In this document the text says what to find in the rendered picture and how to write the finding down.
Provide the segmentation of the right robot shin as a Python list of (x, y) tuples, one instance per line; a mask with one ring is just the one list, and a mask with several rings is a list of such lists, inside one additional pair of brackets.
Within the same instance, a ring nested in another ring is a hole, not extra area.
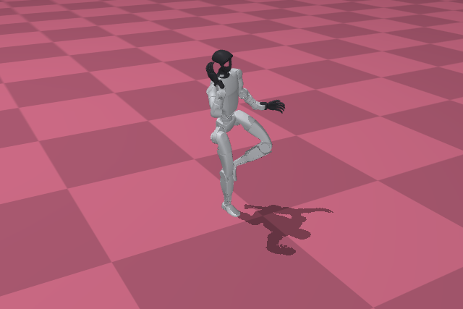
[(219, 174), (221, 176), (220, 184), (224, 194), (224, 204), (226, 207), (228, 207), (228, 204), (231, 205), (232, 193), (234, 189), (234, 179), (232, 175), (228, 179), (224, 174), (224, 170), (221, 170)]

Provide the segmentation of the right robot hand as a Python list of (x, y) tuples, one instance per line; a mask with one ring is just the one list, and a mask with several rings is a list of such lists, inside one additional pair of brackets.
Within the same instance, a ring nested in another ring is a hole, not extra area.
[(218, 77), (217, 77), (216, 73), (213, 70), (213, 64), (214, 64), (214, 62), (213, 63), (209, 62), (208, 65), (206, 66), (207, 74), (208, 74), (209, 78), (211, 79), (211, 81), (214, 82), (214, 86), (219, 85), (219, 87), (221, 89), (224, 89), (224, 87), (225, 87), (224, 84), (222, 83), (221, 80), (218, 80)]

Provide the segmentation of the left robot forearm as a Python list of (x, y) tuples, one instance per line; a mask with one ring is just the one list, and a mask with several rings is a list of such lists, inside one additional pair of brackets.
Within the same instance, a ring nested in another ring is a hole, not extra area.
[(257, 109), (259, 109), (259, 110), (264, 110), (265, 107), (266, 107), (266, 105), (260, 105), (260, 102), (256, 101), (256, 100), (250, 95), (249, 91), (248, 91), (247, 98), (244, 99), (244, 102), (245, 102), (245, 103), (248, 103), (248, 104), (252, 107), (252, 109), (254, 109), (254, 110), (257, 110)]

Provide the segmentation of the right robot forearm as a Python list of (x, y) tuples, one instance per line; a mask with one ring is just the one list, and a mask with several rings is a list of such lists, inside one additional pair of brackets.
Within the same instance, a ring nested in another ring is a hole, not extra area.
[(213, 105), (211, 108), (211, 116), (213, 116), (216, 109), (223, 108), (223, 102), (224, 102), (224, 98), (226, 95), (225, 89), (226, 89), (226, 86), (224, 87), (224, 89), (221, 89), (219, 85), (216, 85), (216, 97), (215, 97), (215, 101), (213, 102)]

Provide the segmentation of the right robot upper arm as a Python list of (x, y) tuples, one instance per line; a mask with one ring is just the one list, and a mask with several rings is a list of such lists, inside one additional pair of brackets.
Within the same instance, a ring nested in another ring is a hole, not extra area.
[[(214, 86), (214, 82), (208, 87), (206, 91), (209, 100), (209, 106), (212, 108), (213, 102), (215, 101), (216, 97), (216, 87)], [(222, 116), (222, 109), (216, 109), (213, 116), (214, 118), (219, 118)]]

